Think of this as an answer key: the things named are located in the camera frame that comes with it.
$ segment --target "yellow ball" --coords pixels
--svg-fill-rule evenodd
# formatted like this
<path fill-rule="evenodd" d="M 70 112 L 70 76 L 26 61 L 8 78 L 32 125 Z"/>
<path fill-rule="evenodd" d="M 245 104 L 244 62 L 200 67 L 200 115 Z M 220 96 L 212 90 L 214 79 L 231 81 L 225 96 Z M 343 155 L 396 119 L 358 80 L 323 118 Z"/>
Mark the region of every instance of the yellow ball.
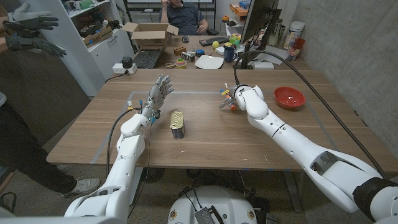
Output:
<path fill-rule="evenodd" d="M 214 49 L 216 49 L 217 47 L 220 46 L 220 43 L 218 41 L 214 41 L 212 46 L 213 46 Z"/>

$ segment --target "gold can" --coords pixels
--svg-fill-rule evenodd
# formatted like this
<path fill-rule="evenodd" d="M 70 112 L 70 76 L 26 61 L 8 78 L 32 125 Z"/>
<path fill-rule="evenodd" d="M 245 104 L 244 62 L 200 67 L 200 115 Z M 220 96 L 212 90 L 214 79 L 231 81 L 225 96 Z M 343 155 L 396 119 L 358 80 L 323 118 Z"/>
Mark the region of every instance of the gold can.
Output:
<path fill-rule="evenodd" d="M 184 117 L 180 111 L 174 111 L 170 118 L 170 128 L 174 139 L 184 138 Z"/>

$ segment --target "pants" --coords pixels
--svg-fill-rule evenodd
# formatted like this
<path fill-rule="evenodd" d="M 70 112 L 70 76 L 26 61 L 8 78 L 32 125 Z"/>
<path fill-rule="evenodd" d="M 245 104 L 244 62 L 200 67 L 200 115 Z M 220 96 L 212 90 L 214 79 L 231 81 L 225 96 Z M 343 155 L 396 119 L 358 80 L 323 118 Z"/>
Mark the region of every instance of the pants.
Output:
<path fill-rule="evenodd" d="M 47 155 L 12 106 L 7 102 L 0 106 L 0 165 L 18 169 L 50 190 L 69 193 L 76 186 L 75 178 L 48 163 Z"/>

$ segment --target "robotic hand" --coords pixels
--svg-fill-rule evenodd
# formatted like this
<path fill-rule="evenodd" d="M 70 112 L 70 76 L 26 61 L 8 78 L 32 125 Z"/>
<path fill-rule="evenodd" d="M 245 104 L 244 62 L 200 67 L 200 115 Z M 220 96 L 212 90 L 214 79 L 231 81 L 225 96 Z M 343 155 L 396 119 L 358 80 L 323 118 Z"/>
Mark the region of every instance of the robotic hand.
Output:
<path fill-rule="evenodd" d="M 160 110 L 159 108 L 163 105 L 165 97 L 174 91 L 173 88 L 170 89 L 172 84 L 170 84 L 171 79 L 167 75 L 166 77 L 163 77 L 161 75 L 155 82 L 155 84 L 152 86 L 152 88 L 149 91 L 147 101 L 144 104 L 144 107 L 142 107 L 141 114 L 144 115 L 147 118 L 154 117 L 156 119 L 159 119 L 160 117 Z"/>
<path fill-rule="evenodd" d="M 58 26 L 58 23 L 54 22 L 58 21 L 56 17 L 48 17 L 52 15 L 51 12 L 26 12 L 29 8 L 30 4 L 25 2 L 14 12 L 9 13 L 9 20 L 4 21 L 4 26 L 17 32 L 24 30 L 24 34 L 28 34 L 31 30 L 34 35 L 38 34 L 38 29 L 52 30 L 53 26 Z"/>
<path fill-rule="evenodd" d="M 66 51 L 60 47 L 36 37 L 21 37 L 19 35 L 12 35 L 6 37 L 6 43 L 8 49 L 12 51 L 41 49 L 50 55 L 56 55 L 58 57 L 63 57 L 67 54 Z"/>

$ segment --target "sneaker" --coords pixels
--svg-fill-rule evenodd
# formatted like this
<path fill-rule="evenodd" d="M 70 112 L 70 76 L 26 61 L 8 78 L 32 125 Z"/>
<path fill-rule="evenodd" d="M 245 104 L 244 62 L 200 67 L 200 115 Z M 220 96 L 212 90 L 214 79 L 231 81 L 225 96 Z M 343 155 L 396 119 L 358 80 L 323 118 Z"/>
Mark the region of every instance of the sneaker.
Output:
<path fill-rule="evenodd" d="M 66 172 L 68 170 L 70 170 L 70 168 L 72 168 L 73 165 L 57 165 L 57 169 L 62 171 L 62 172 Z"/>
<path fill-rule="evenodd" d="M 101 183 L 101 179 L 99 178 L 90 178 L 90 179 L 81 179 L 80 177 L 77 179 L 76 187 L 69 193 L 63 194 L 62 197 L 68 198 L 78 194 L 89 194 L 96 190 Z"/>

